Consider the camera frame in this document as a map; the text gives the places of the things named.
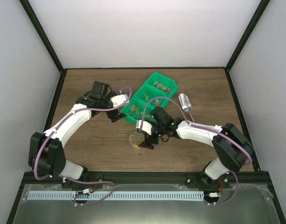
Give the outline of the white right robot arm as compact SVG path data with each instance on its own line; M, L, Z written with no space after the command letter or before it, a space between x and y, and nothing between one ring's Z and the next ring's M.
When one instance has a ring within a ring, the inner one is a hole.
M251 142L231 123L207 126L185 118L173 119L162 107L156 107L150 114L152 121L136 121L137 130L144 134L140 147L153 149L166 135L169 139L194 140L215 149L217 158L210 161L200 175L202 185L206 188L216 185L221 175L229 171L238 172L252 162L254 149Z

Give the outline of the green bin with popsicle candies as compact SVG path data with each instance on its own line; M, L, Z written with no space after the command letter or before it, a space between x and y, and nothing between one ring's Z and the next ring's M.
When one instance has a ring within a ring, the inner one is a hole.
M173 79L158 72L153 72L144 83L163 91L169 98L172 98L179 89Z

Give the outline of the cream jar lid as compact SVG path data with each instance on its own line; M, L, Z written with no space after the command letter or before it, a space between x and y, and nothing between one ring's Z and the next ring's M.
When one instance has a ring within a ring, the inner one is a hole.
M137 131L133 131L130 135L129 135L129 143L132 147L139 147L139 145L144 141L144 134L137 132Z

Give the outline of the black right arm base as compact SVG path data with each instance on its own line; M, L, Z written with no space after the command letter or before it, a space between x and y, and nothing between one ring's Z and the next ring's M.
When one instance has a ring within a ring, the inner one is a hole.
M212 180L203 172L192 172L186 174L186 185L194 189L218 189L220 184L222 188L229 188L229 184L224 181L225 175L218 179Z

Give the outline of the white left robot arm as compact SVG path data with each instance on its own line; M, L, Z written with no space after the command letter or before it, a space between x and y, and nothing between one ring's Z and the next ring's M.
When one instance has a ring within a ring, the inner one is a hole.
M132 94L119 93L106 83L95 81L90 91L79 97L69 112L54 126L43 133L31 136L28 163L37 180L62 177L72 179L78 188L85 188L89 177L85 167L69 161L65 157L64 147L70 137L86 122L101 112L105 112L111 122L125 115L119 109L129 103Z

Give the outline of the green bin with star candies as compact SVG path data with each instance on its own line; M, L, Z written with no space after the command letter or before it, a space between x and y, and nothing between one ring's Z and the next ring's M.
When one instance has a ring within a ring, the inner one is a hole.
M124 118L126 121L135 124L137 120L142 118L145 106L146 101L132 97L129 104L124 106L120 112L126 114L126 117ZM155 109L153 104L147 106L144 114L144 121L155 122L154 118L150 114L153 109Z

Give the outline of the silver metal scoop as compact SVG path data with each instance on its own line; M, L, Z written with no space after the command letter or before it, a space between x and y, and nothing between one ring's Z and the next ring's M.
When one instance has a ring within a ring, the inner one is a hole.
M184 112L189 113L192 122L194 122L194 118L191 114L192 104L188 98L188 96L184 93L179 94L179 102Z

